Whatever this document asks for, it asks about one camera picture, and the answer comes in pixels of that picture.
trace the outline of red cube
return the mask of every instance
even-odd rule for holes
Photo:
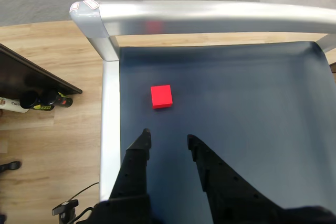
[[[173,105],[170,85],[151,87],[153,109],[170,107]]]

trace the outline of black cable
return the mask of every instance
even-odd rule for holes
[[[73,195],[68,201],[71,201],[73,198],[75,198],[76,196],[80,195],[82,192],[84,192],[85,190],[89,189],[91,186],[88,186],[87,188],[83,189],[82,191],[80,191],[79,193]]]
[[[93,211],[93,207],[88,207],[87,209],[85,209],[83,212],[80,213],[79,216],[77,216],[77,217],[73,218],[71,221],[69,221],[68,224],[73,224],[76,220],[81,218],[87,211]]]

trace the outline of label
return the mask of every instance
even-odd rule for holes
[[[69,98],[69,97],[67,97],[66,95],[62,94],[61,92],[58,92],[58,94],[59,94],[61,97]]]
[[[49,110],[51,109],[51,106],[41,106],[41,104],[36,105],[33,107],[34,110]]]
[[[71,7],[70,7],[70,13],[73,11],[73,10],[78,10],[79,8],[79,2],[74,2]]]
[[[12,105],[20,106],[20,103],[19,102],[12,102]]]
[[[83,3],[89,6],[92,10],[97,9],[99,7],[99,4],[94,0],[84,0]]]

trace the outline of bottle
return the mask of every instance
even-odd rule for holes
[[[45,105],[54,105],[60,107],[70,107],[73,103],[70,97],[56,91],[55,89],[47,90],[41,95],[41,102]]]
[[[24,109],[20,106],[20,102],[4,97],[0,97],[0,109],[11,110],[20,113],[26,113],[29,109]]]
[[[54,106],[46,106],[38,97],[38,94],[31,90],[27,91],[22,94],[20,98],[20,105],[24,109],[31,109],[31,110],[44,110],[44,111],[50,111],[54,108]]]

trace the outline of wooden floor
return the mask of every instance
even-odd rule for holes
[[[124,36],[121,46],[197,46],[317,40],[320,34],[250,33]],[[69,108],[0,117],[0,212],[7,223],[58,223],[51,210],[99,180],[102,61],[72,22],[0,27],[0,43],[83,90]],[[329,63],[336,52],[327,54]],[[78,196],[77,213],[98,202],[98,186]]]

